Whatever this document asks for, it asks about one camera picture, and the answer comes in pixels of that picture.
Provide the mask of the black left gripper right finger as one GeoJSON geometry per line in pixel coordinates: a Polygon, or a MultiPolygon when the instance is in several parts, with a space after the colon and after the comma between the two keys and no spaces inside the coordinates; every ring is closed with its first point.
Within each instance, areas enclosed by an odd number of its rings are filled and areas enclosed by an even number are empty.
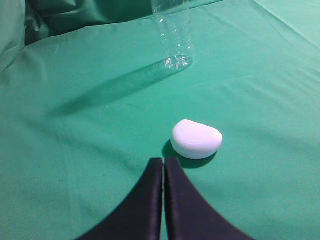
{"type": "Polygon", "coordinates": [[[208,204],[175,157],[164,161],[164,210],[169,240],[252,239],[208,204]]]}

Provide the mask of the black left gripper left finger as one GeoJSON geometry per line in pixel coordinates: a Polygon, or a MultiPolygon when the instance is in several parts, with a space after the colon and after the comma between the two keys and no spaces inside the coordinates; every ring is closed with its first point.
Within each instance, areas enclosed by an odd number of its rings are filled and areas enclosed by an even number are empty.
{"type": "Polygon", "coordinates": [[[121,204],[80,240],[158,240],[163,211],[163,160],[151,158],[121,204]]]}

